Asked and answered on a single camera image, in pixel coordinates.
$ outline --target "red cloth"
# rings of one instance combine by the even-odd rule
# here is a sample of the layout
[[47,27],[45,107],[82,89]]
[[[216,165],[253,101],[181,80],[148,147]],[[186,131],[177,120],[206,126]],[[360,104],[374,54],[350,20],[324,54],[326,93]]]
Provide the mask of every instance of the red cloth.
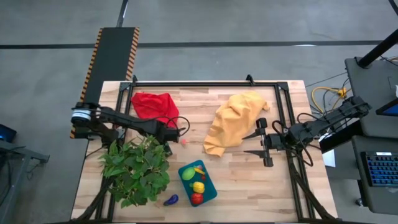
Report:
[[[136,93],[131,98],[131,103],[138,117],[141,119],[165,116],[164,118],[157,118],[156,120],[167,123],[169,118],[177,117],[180,114],[172,97],[168,93],[160,95]],[[176,128],[173,121],[170,121],[167,126]]]

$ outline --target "black and yellow striped board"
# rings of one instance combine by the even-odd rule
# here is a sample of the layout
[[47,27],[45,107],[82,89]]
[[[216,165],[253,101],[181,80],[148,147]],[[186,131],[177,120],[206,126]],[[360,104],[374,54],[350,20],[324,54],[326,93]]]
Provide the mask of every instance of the black and yellow striped board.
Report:
[[[98,103],[104,81],[131,80],[139,38],[138,27],[102,28],[98,32],[80,102]],[[86,138],[86,128],[72,126],[71,138]]]

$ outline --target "purple eggplant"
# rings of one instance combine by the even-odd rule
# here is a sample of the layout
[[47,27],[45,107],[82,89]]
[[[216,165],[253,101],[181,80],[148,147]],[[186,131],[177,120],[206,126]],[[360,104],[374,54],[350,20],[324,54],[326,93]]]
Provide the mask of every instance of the purple eggplant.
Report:
[[178,195],[172,195],[167,201],[163,203],[164,206],[173,205],[178,202]]

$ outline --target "yellow cable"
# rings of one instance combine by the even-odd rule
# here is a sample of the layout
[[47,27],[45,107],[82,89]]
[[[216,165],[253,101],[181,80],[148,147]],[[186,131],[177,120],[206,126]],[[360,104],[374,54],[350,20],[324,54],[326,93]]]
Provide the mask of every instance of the yellow cable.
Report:
[[312,92],[311,92],[312,102],[318,108],[318,110],[321,111],[321,113],[323,113],[323,110],[320,108],[318,103],[315,101],[314,93],[316,90],[330,90],[330,91],[335,91],[335,92],[338,92],[338,90],[335,90],[335,89],[329,88],[329,87],[324,87],[324,86],[316,87],[312,90]]
[[[344,95],[347,96],[347,93],[348,93],[349,91],[351,91],[351,89],[347,90],[347,91],[344,93]],[[337,105],[337,102],[338,102],[340,99],[343,99],[345,96],[339,96],[339,98],[337,98],[335,104],[333,105],[333,107],[332,107],[331,109],[332,109],[332,110],[335,109],[335,107],[336,107],[336,105]]]

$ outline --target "computer monitor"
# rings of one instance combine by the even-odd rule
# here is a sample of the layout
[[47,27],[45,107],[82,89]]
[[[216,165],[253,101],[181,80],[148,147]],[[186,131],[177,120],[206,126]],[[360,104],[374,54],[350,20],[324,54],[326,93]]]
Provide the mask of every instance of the computer monitor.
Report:
[[376,110],[377,115],[398,116],[398,98]]
[[12,143],[17,132],[7,126],[0,124],[0,141]]

